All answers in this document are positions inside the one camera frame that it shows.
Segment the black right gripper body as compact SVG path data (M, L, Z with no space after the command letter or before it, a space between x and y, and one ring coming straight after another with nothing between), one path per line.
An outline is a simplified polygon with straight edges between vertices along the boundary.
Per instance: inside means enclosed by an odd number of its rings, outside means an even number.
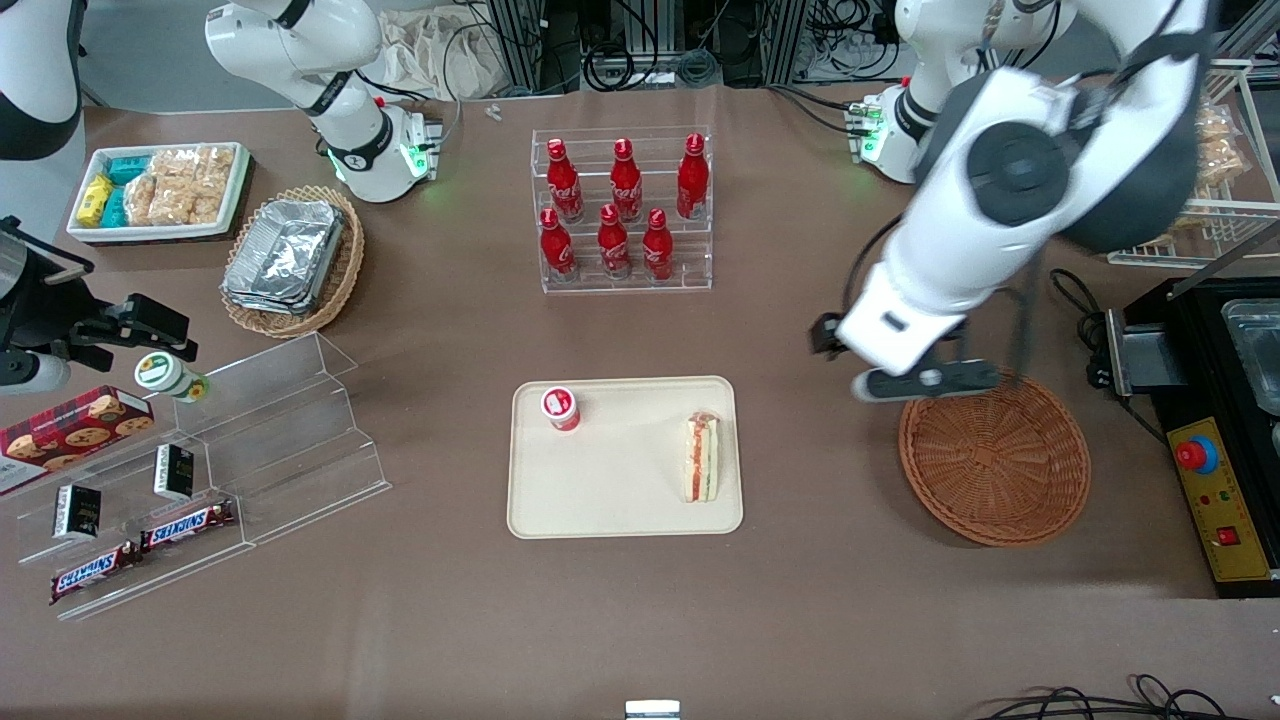
M64 340L97 311L84 282L93 264L20 228L15 217L1 220L3 350L40 348Z

